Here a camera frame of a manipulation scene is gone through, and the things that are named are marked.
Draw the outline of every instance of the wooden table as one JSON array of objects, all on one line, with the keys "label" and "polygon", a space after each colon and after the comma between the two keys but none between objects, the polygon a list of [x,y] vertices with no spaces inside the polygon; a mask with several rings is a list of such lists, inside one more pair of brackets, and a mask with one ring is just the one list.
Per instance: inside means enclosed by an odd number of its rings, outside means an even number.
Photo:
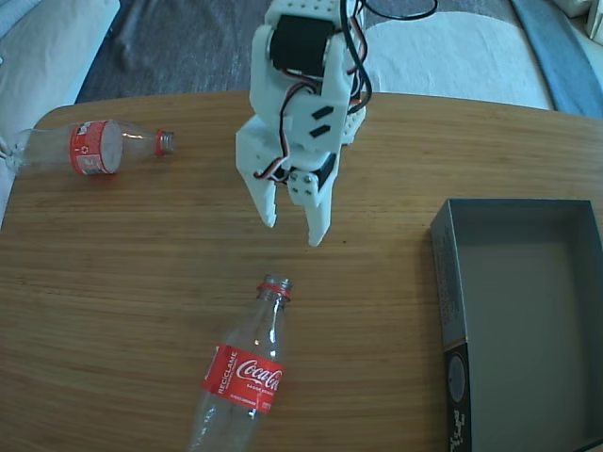
[{"label": "wooden table", "polygon": [[376,95],[318,249],[279,196],[266,228],[235,169],[242,92],[77,105],[178,155],[108,178],[17,181],[0,234],[0,450],[182,451],[213,346],[267,272],[295,283],[288,363],[255,450],[445,450],[428,236],[446,197],[568,197],[603,212],[603,124]]}]

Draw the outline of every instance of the gray box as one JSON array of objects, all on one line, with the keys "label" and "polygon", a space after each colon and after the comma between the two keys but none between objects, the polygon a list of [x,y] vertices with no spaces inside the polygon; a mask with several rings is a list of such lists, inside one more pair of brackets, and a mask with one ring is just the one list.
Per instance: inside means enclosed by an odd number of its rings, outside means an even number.
[{"label": "gray box", "polygon": [[603,443],[603,249],[588,201],[448,200],[432,223],[449,450]]}]

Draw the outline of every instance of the wire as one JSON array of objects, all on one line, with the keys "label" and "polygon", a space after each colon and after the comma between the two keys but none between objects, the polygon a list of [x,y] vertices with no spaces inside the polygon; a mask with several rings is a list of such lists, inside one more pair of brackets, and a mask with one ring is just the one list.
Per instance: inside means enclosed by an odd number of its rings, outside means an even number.
[{"label": "wire", "polygon": [[437,11],[437,7],[438,7],[438,0],[432,0],[433,1],[433,6],[431,9],[424,11],[424,12],[419,12],[418,14],[411,14],[411,15],[394,15],[394,14],[386,14],[384,12],[380,12],[379,10],[375,9],[373,6],[371,6],[368,2],[368,0],[359,0],[360,2],[362,2],[363,7],[365,7],[367,10],[369,10],[370,12],[372,12],[373,14],[379,16],[379,17],[383,17],[385,19],[392,19],[394,21],[418,21],[419,19],[425,19],[427,17],[432,16],[436,11]]},{"label": "wire", "polygon": [[[350,102],[353,104],[353,106],[348,110],[349,115],[356,113],[357,111],[360,111],[362,108],[367,106],[368,102],[370,102],[370,98],[372,97],[373,93],[373,87],[370,82],[370,77],[368,76],[367,70],[364,65],[368,54],[367,39],[362,31],[362,27],[358,23],[357,15],[360,13],[360,11],[362,11],[363,8],[366,8],[373,14],[383,17],[385,19],[392,19],[395,21],[417,21],[419,19],[425,19],[427,17],[430,17],[437,11],[439,2],[438,0],[432,1],[433,6],[427,11],[412,15],[393,15],[380,12],[379,10],[371,6],[368,0],[356,0],[356,3],[354,4],[354,10],[350,19],[348,19],[348,1],[339,1],[339,19],[341,21],[341,28],[344,39],[346,40],[346,46],[348,47],[351,59],[354,62],[354,68],[348,70],[349,75],[354,74],[354,88],[352,89],[353,93],[350,99]],[[354,40],[350,31],[350,23],[351,27],[353,27],[354,29],[354,32],[360,39],[360,51],[362,56],[358,54],[358,50],[356,49],[356,45],[354,44]],[[362,91],[363,88],[366,88],[366,93],[362,100],[358,102],[356,99],[354,99],[354,97],[358,96],[358,94]]]},{"label": "wire", "polygon": [[344,39],[346,40],[346,45],[348,46],[348,51],[350,52],[350,56],[352,61],[354,62],[354,66],[358,71],[358,76],[360,77],[360,85],[361,89],[364,85],[367,88],[367,93],[363,97],[362,101],[358,105],[354,105],[348,110],[348,114],[351,115],[356,113],[357,111],[364,108],[368,101],[370,101],[370,97],[373,94],[373,87],[370,83],[370,78],[368,78],[367,70],[365,69],[365,65],[363,64],[362,59],[358,55],[358,51],[356,50],[356,46],[354,44],[354,39],[351,36],[350,31],[350,22],[348,21],[348,12],[347,12],[348,2],[346,0],[340,0],[339,2],[339,19],[341,21],[341,28],[343,32]]},{"label": "wire", "polygon": [[286,106],[291,101],[291,99],[293,99],[293,96],[295,96],[295,94],[298,91],[300,91],[301,89],[304,89],[304,88],[310,89],[313,93],[317,92],[316,83],[309,83],[308,81],[305,81],[305,80],[298,82],[294,85],[291,85],[289,87],[289,89],[286,91],[285,97],[283,98],[283,102],[281,103],[281,109],[279,111],[279,139],[281,141],[281,151],[283,154],[280,157],[276,157],[274,160],[272,160],[272,162],[268,165],[268,167],[266,169],[264,169],[261,173],[256,171],[253,174],[253,176],[256,179],[270,179],[271,181],[274,181],[274,182],[284,182],[285,181],[285,179],[287,177],[286,174],[281,178],[276,177],[274,175],[276,170],[278,168],[280,168],[291,155],[291,151],[289,150],[289,142],[286,139],[286,133],[285,133],[285,109],[286,109]]},{"label": "wire", "polygon": [[308,85],[313,85],[315,88],[318,87],[318,82],[312,77],[308,77],[307,75],[303,75],[301,73],[293,73],[289,69],[282,69],[281,72],[288,77],[295,78],[296,80],[300,80],[302,82],[306,82]]},{"label": "wire", "polygon": [[[358,24],[358,19],[356,18],[356,16],[351,16],[350,22],[351,22],[352,28],[354,29],[354,32],[356,33],[356,36],[358,36],[358,38],[360,39],[359,57],[360,57],[360,60],[364,63],[365,60],[367,59],[367,55],[368,55],[367,38],[365,37],[365,34],[362,31],[362,27],[360,26],[360,24]],[[348,69],[348,75],[352,75],[356,71],[358,71],[357,67]]]}]

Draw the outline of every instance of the red wire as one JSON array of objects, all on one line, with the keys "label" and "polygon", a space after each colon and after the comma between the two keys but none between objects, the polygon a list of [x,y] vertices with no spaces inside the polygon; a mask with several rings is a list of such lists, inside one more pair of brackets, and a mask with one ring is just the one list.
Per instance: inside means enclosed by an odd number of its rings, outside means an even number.
[{"label": "red wire", "polygon": [[300,90],[303,88],[309,88],[312,90],[312,92],[316,92],[316,85],[315,84],[311,84],[308,83],[307,81],[301,81],[298,82],[294,85],[291,85],[289,87],[289,89],[286,91],[285,93],[285,98],[283,99],[283,102],[281,103],[281,109],[279,111],[279,139],[281,141],[281,151],[283,152],[283,155],[280,157],[276,157],[274,160],[272,160],[272,162],[268,165],[268,167],[266,169],[264,169],[261,173],[259,172],[255,172],[253,174],[253,176],[256,179],[271,179],[275,182],[282,182],[283,180],[278,179],[276,177],[274,177],[274,172],[281,166],[283,165],[283,163],[287,160],[287,158],[289,158],[290,156],[290,150],[289,150],[289,143],[286,139],[286,134],[285,134],[285,109],[286,106],[289,104],[289,102],[291,101],[291,99],[293,98],[293,96]]},{"label": "red wire", "polygon": [[[352,28],[356,32],[356,35],[358,35],[358,38],[360,38],[360,52],[359,52],[360,55],[359,55],[359,57],[360,57],[360,60],[364,63],[365,60],[367,59],[367,55],[368,55],[367,38],[365,37],[365,34],[362,31],[362,27],[358,23],[358,19],[355,16],[350,18],[350,22],[351,22]],[[348,69],[348,75],[352,75],[357,70],[358,70],[358,68],[356,68],[356,67]]]}]

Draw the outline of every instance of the plastic bottle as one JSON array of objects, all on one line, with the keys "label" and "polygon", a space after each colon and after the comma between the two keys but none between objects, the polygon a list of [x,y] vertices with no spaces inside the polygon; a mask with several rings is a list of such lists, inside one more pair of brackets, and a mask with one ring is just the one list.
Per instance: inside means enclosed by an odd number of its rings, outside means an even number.
[{"label": "plastic bottle", "polygon": [[112,174],[135,166],[149,155],[174,152],[173,133],[150,132],[121,121],[89,121],[58,129],[23,130],[0,150],[8,167],[18,172],[69,171]]},{"label": "plastic bottle", "polygon": [[291,283],[267,276],[248,315],[216,347],[188,452],[250,449],[283,375],[284,310]]}]

